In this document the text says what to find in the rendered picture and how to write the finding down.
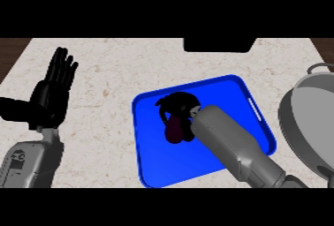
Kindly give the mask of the blue tray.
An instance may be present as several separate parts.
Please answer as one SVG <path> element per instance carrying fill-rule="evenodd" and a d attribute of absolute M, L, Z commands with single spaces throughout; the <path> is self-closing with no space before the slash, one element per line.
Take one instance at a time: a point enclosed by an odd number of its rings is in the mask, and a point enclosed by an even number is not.
<path fill-rule="evenodd" d="M 136 96 L 132 102 L 133 130 L 137 150 L 139 180 L 146 187 L 161 188 L 225 169 L 200 141 L 170 143 L 155 102 L 174 92 L 192 94 L 205 107 L 219 106 L 247 129 L 266 154 L 276 149 L 270 127 L 237 75 L 205 79 Z"/>

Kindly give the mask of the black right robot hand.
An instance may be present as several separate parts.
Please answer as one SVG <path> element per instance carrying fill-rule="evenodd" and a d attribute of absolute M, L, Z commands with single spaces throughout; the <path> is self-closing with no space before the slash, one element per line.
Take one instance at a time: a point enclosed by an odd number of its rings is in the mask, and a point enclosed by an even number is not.
<path fill-rule="evenodd" d="M 174 92 L 166 95 L 157 102 L 160 107 L 160 117 L 164 123 L 164 131 L 170 116 L 177 116 L 182 119 L 180 126 L 183 129 L 183 140 L 191 142 L 195 135 L 191 131 L 191 117 L 197 110 L 201 108 L 201 103 L 197 97 L 186 92 Z"/>

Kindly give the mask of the dark purple eggplant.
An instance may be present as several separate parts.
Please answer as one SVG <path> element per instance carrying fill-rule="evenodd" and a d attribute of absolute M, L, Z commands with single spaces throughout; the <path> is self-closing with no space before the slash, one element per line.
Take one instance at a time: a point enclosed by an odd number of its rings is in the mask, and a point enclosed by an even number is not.
<path fill-rule="evenodd" d="M 180 126 L 182 119 L 177 116 L 170 116 L 166 125 L 166 139 L 170 143 L 177 144 L 183 140 L 183 129 Z"/>

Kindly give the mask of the black appliance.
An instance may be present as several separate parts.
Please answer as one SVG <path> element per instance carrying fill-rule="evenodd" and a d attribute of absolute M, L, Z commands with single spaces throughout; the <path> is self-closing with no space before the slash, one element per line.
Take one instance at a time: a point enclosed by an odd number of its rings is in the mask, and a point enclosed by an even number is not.
<path fill-rule="evenodd" d="M 254 38 L 185 38 L 183 50 L 186 52 L 247 53 L 254 41 Z"/>

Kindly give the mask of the grey metal pot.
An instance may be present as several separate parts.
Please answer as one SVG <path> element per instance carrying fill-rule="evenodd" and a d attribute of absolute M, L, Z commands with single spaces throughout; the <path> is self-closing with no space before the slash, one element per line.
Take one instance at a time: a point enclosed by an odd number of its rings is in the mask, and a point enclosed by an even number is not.
<path fill-rule="evenodd" d="M 307 168 L 334 188 L 334 72 L 313 72 L 318 63 L 285 93 L 278 119 L 290 148 Z"/>

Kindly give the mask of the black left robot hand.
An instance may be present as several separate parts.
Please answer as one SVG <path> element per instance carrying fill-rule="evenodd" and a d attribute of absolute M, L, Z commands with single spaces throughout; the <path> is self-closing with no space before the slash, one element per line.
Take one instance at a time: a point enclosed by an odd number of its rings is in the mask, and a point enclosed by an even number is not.
<path fill-rule="evenodd" d="M 0 117 L 6 121 L 28 123 L 28 129 L 56 129 L 64 122 L 70 91 L 78 63 L 68 49 L 58 47 L 44 79 L 37 83 L 28 101 L 0 97 Z"/>

